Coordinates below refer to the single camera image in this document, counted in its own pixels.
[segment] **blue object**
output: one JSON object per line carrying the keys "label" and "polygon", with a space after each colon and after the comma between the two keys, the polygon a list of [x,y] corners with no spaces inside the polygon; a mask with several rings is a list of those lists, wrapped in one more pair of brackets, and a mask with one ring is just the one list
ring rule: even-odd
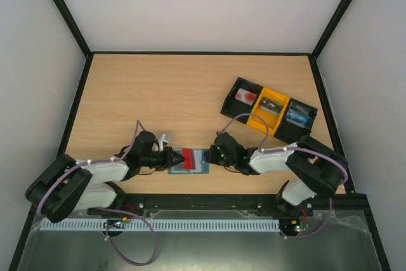
{"label": "blue object", "polygon": [[305,114],[302,114],[296,110],[289,109],[286,113],[286,118],[290,119],[296,123],[299,123],[303,127],[306,127],[307,124],[309,123],[310,117],[306,116]]}

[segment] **wire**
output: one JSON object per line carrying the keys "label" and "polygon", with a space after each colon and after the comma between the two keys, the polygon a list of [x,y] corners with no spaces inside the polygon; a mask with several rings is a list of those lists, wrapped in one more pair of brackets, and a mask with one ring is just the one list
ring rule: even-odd
{"label": "wire", "polygon": [[240,171],[232,171],[230,168],[226,167],[225,165],[223,165],[223,167],[224,167],[227,171],[229,171],[229,172],[231,172],[231,173],[241,173]]}
{"label": "wire", "polygon": [[90,161],[90,162],[88,162],[88,161],[82,162],[82,163],[76,164],[74,167],[68,169],[66,172],[64,172],[64,174],[61,177],[56,179],[56,182],[54,184],[52,184],[52,186],[45,193],[45,195],[41,199],[41,201],[39,201],[39,204],[38,204],[38,207],[37,207],[37,215],[39,215],[39,216],[42,215],[41,210],[43,209],[44,203],[48,199],[49,195],[51,195],[51,193],[54,191],[54,189],[56,189],[56,187],[62,181],[64,181],[74,171],[78,170],[82,166],[87,166],[90,163],[91,164],[100,164],[100,163],[110,163],[110,162],[117,162],[117,161],[123,160],[128,155],[129,151],[131,150],[131,148],[134,145],[135,138],[137,137],[137,133],[138,133],[138,126],[141,126],[142,130],[145,130],[145,128],[144,128],[144,126],[142,126],[141,122],[139,120],[137,120],[137,123],[136,123],[136,126],[135,126],[135,131],[134,131],[134,136],[133,136],[133,139],[131,140],[131,144],[129,145],[129,147],[127,147],[126,151],[123,153],[123,155],[120,158],[113,159],[113,157],[112,157],[111,159],[94,160],[94,161]]}
{"label": "wire", "polygon": [[314,230],[312,233],[306,234],[306,235],[300,235],[300,236],[286,236],[282,231],[280,231],[280,234],[285,238],[285,239],[300,239],[300,238],[305,238],[305,237],[310,237],[310,236],[314,236],[317,233],[319,233],[327,224],[327,222],[329,222],[329,219],[331,217],[331,213],[332,213],[332,199],[329,198],[329,202],[330,202],[330,208],[329,208],[329,214],[327,215],[327,218],[325,219],[325,221],[323,222],[323,224],[316,230]]}
{"label": "wire", "polygon": [[134,213],[134,211],[135,211],[135,208],[134,208],[134,206],[131,204],[131,203],[126,203],[125,205],[124,205],[124,207],[130,207],[130,212],[133,212]]}
{"label": "wire", "polygon": [[129,216],[132,216],[133,218],[137,218],[139,220],[141,220],[143,223],[145,223],[147,225],[147,227],[150,229],[151,234],[152,234],[152,238],[154,239],[154,252],[152,253],[152,256],[150,257],[149,260],[147,260],[145,263],[137,263],[135,261],[132,261],[128,258],[126,258],[121,252],[120,250],[117,249],[117,247],[115,246],[115,244],[113,243],[111,237],[108,234],[108,231],[112,228],[112,225],[109,225],[106,228],[106,240],[108,240],[108,242],[110,243],[111,247],[113,248],[113,250],[120,256],[120,258],[122,260],[124,260],[126,263],[129,263],[130,265],[133,266],[138,266],[138,267],[142,267],[142,266],[146,266],[149,265],[150,263],[152,263],[155,260],[155,257],[157,256],[157,251],[158,251],[158,240],[157,240],[157,234],[155,233],[154,229],[152,228],[151,224],[149,224],[149,222],[147,222],[144,217],[138,216],[137,214],[131,213],[131,212],[127,212],[127,211],[121,211],[119,209],[106,209],[106,208],[98,208],[102,211],[106,211],[106,212],[111,212],[111,213],[120,213],[120,214],[127,214]]}
{"label": "wire", "polygon": [[156,172],[156,169],[154,169],[153,171],[146,173],[146,174],[138,174],[138,176],[149,176],[149,175],[152,175],[154,172]]}
{"label": "wire", "polygon": [[281,149],[264,150],[264,151],[262,151],[262,153],[264,153],[264,154],[278,154],[278,153],[287,152],[287,151],[290,151],[290,150],[298,150],[300,152],[306,152],[307,154],[315,155],[315,156],[317,156],[319,158],[322,158],[324,160],[329,161],[330,163],[333,163],[333,165],[337,166],[340,169],[340,171],[343,173],[343,179],[341,180],[341,184],[344,184],[344,183],[347,182],[348,173],[345,170],[344,166],[342,166],[336,160],[331,159],[330,157],[321,154],[320,152],[315,152],[314,150],[305,149],[303,147],[282,147]]}
{"label": "wire", "polygon": [[306,212],[304,211],[304,209],[301,206],[299,206],[299,209],[300,209],[300,212],[302,212],[302,214],[303,214],[303,218],[306,220],[307,224],[310,227],[310,221],[309,221],[309,218],[307,217]]}
{"label": "wire", "polygon": [[268,126],[268,124],[265,122],[265,120],[264,120],[262,117],[260,117],[259,115],[257,115],[257,114],[249,114],[249,113],[246,113],[246,114],[239,114],[239,115],[235,116],[235,117],[234,117],[230,122],[228,122],[228,124],[220,131],[220,133],[224,133],[224,132],[226,131],[226,129],[232,124],[232,122],[234,122],[235,120],[237,120],[239,117],[245,117],[245,116],[251,116],[251,117],[256,117],[257,119],[260,119],[260,120],[262,121],[262,123],[263,123],[263,124],[265,125],[265,127],[266,127],[266,135],[265,135],[264,139],[261,141],[261,143],[258,145],[258,150],[259,150],[259,152],[262,153],[262,145],[265,143],[266,139],[267,139],[268,136],[269,136],[269,126]]}

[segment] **wooden tabletop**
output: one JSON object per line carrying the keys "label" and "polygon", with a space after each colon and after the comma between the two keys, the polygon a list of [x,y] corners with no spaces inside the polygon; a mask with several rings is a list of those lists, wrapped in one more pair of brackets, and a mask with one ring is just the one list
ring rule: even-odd
{"label": "wooden tabletop", "polygon": [[[311,135],[332,146],[306,56],[95,55],[67,153],[75,159],[110,157],[130,143],[137,119],[157,136],[170,133],[174,148],[208,149],[230,120],[220,109],[238,77],[318,108]],[[239,122],[228,132],[244,147],[258,146],[265,135]],[[264,147],[283,144],[269,138]],[[290,171],[244,176],[210,165],[209,174],[165,171],[117,184],[129,193],[276,194],[295,177]]]}

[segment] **black metal frame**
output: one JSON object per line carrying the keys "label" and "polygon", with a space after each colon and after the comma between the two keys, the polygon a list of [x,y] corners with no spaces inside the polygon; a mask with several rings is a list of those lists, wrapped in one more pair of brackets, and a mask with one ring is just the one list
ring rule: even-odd
{"label": "black metal frame", "polygon": [[[352,0],[341,0],[339,6],[334,12],[330,22],[326,26],[324,33],[318,41],[313,53],[258,53],[258,52],[177,52],[177,51],[151,51],[151,52],[106,52],[96,51],[92,52],[86,41],[81,34],[72,14],[70,13],[64,0],[53,0],[56,7],[59,9],[63,19],[69,27],[72,35],[77,41],[79,47],[82,49],[83,54],[86,57],[86,63],[84,64],[81,80],[77,87],[74,102],[70,110],[70,114],[67,120],[65,131],[62,136],[61,144],[58,149],[58,155],[65,152],[67,147],[70,133],[75,121],[77,110],[81,101],[82,93],[86,84],[86,79],[90,70],[91,62],[94,54],[155,54],[155,55],[282,55],[282,56],[307,56],[313,72],[313,77],[317,87],[318,95],[322,104],[325,119],[327,121],[327,127],[331,136],[333,147],[336,151],[344,155],[343,146],[337,132],[336,122],[331,110],[331,106],[325,91],[324,83],[320,75],[320,70],[317,65],[317,58],[321,54],[323,48],[327,44],[330,36],[337,27],[339,21],[343,17],[345,11],[350,5]],[[346,195],[336,195],[333,198],[334,209],[336,210],[362,210],[367,220],[369,231],[372,234],[372,239],[377,251],[379,261],[383,270],[390,270],[388,260],[386,258],[379,233],[376,228],[374,217],[370,210],[370,206],[367,200],[367,196],[363,194],[355,194],[354,183],[350,173],[348,182],[344,185],[346,189]],[[135,203],[138,209],[138,201],[143,206],[140,209],[156,209],[158,206],[160,209],[196,209],[196,206],[200,206],[203,209],[246,209],[252,210],[258,215],[274,216],[280,219],[289,218],[291,216],[281,215],[277,209],[274,209],[269,202],[275,201],[275,195],[148,195],[148,194],[128,194],[127,197],[131,202]],[[328,209],[329,203],[327,199],[310,199],[313,209]],[[25,247],[25,242],[28,238],[32,222],[34,221],[35,209],[31,207],[27,220],[25,222],[20,240],[16,247],[14,257],[12,259],[9,270],[17,270],[20,263],[20,259]]]}

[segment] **white ruler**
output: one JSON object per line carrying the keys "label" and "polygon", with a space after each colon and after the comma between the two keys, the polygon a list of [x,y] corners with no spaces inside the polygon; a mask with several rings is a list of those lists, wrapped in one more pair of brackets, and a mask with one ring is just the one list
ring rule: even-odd
{"label": "white ruler", "polygon": [[[148,220],[156,232],[279,232],[278,220]],[[101,231],[106,219],[68,218],[58,223],[43,219],[42,231]],[[149,231],[141,220],[112,228],[111,231]]]}

